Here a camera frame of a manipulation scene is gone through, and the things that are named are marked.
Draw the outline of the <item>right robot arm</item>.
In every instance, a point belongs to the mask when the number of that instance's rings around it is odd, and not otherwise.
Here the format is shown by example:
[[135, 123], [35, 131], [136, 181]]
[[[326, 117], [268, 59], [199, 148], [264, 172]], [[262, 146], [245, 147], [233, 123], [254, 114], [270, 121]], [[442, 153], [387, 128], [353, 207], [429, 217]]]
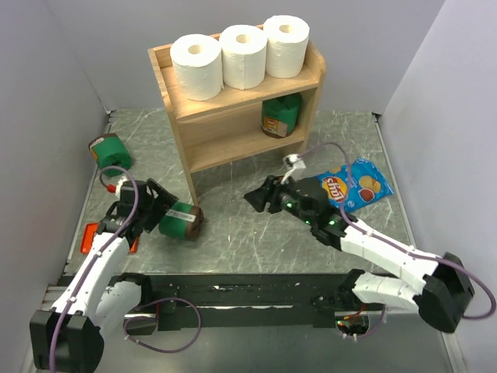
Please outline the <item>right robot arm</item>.
[[258, 212], [287, 211], [310, 227], [323, 245], [361, 257], [387, 276], [352, 270], [342, 283], [339, 300], [347, 309], [382, 304], [416, 311], [431, 327], [453, 333], [474, 297], [474, 288], [459, 257], [425, 253], [372, 229], [351, 214], [342, 215], [328, 202], [315, 178], [283, 182], [268, 176], [245, 200]]

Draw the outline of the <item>white paper towel roll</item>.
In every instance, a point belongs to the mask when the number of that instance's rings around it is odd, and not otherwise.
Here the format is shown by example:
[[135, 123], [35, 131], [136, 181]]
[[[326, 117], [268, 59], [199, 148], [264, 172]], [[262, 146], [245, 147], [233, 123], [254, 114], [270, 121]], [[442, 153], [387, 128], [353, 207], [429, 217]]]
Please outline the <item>white paper towel roll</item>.
[[260, 85], [266, 74], [267, 36], [250, 25], [233, 25], [219, 36], [224, 83], [246, 90]]

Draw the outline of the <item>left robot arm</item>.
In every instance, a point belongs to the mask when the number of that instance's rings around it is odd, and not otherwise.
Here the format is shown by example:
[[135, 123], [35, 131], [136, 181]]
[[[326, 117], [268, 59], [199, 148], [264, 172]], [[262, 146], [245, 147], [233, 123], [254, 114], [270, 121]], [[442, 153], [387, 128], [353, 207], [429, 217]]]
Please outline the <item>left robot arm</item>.
[[178, 201], [153, 179], [120, 180], [116, 194], [99, 221], [92, 248], [77, 274], [48, 310], [30, 320], [33, 363], [51, 372], [94, 372], [105, 336], [133, 309], [146, 312], [154, 293], [150, 280], [126, 274], [109, 282], [117, 265], [144, 232], [151, 232]]

